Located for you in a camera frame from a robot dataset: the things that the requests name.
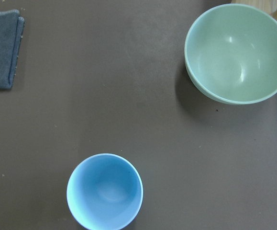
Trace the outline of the grey folded cloth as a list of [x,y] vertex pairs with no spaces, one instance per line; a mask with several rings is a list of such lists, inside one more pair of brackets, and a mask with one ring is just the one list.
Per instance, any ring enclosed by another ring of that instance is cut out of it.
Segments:
[[0,89],[13,86],[24,24],[18,10],[0,11]]

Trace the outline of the green bowl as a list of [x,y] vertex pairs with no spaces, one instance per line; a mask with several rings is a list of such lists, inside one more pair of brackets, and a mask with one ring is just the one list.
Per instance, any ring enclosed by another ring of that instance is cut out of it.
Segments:
[[245,4],[224,4],[200,15],[184,45],[185,66],[205,96],[233,105],[277,93],[277,20]]

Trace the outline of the blue plastic cup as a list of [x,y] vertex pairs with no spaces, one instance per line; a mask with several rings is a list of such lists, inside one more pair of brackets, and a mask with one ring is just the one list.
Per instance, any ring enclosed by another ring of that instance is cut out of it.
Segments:
[[121,230],[137,216],[144,190],[136,168],[125,158],[101,153],[72,172],[66,199],[74,219],[88,230]]

